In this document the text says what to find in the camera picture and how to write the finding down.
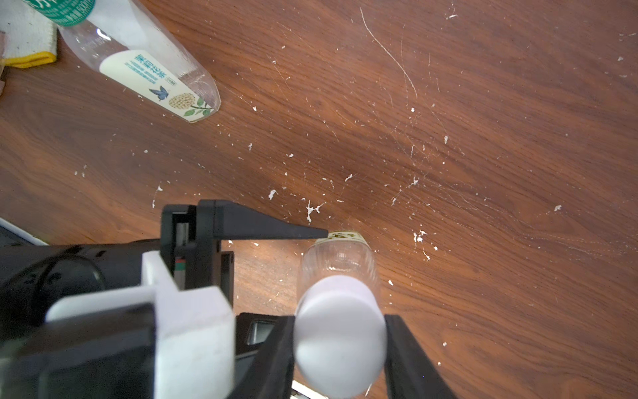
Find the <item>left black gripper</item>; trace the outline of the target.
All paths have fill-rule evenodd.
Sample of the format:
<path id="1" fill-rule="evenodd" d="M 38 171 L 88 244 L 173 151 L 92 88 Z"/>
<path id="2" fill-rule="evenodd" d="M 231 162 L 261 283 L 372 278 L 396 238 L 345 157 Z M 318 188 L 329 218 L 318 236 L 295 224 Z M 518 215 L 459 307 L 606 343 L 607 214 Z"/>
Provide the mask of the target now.
<path id="1" fill-rule="evenodd" d="M 283 220 L 228 200 L 168 205 L 161 218 L 159 358 L 235 359 L 234 253 L 226 240 L 308 240 L 328 232 Z M 252 343 L 272 327 L 253 326 Z"/>

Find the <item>white bottle cap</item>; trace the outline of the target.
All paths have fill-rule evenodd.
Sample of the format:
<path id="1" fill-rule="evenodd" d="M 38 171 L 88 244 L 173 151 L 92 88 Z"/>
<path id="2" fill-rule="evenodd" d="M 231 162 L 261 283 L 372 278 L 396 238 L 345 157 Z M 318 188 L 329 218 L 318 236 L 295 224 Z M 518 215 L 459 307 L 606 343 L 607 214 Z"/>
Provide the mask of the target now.
<path id="1" fill-rule="evenodd" d="M 362 281 L 334 275 L 316 282 L 295 313 L 293 355 L 310 388 L 330 398 L 367 390 L 384 367 L 385 319 Z"/>

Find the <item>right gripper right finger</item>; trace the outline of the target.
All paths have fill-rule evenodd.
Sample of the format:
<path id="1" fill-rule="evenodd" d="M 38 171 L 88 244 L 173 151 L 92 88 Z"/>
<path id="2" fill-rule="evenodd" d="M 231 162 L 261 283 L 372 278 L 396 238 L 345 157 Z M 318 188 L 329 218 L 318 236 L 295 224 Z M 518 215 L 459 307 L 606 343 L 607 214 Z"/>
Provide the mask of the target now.
<path id="1" fill-rule="evenodd" d="M 435 369 L 399 315 L 386 315 L 385 382 L 388 398 L 449 398 L 456 395 Z"/>

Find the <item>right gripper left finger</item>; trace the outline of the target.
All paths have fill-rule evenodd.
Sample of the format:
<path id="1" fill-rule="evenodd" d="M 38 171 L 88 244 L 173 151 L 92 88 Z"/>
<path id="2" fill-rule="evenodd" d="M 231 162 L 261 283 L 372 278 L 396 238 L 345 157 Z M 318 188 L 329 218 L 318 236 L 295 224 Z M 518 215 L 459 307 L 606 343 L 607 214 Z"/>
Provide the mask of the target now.
<path id="1" fill-rule="evenodd" d="M 236 317 L 235 384 L 230 398 L 291 397 L 294 321 L 293 316 Z M 262 342 L 251 342 L 255 324 L 272 327 Z"/>

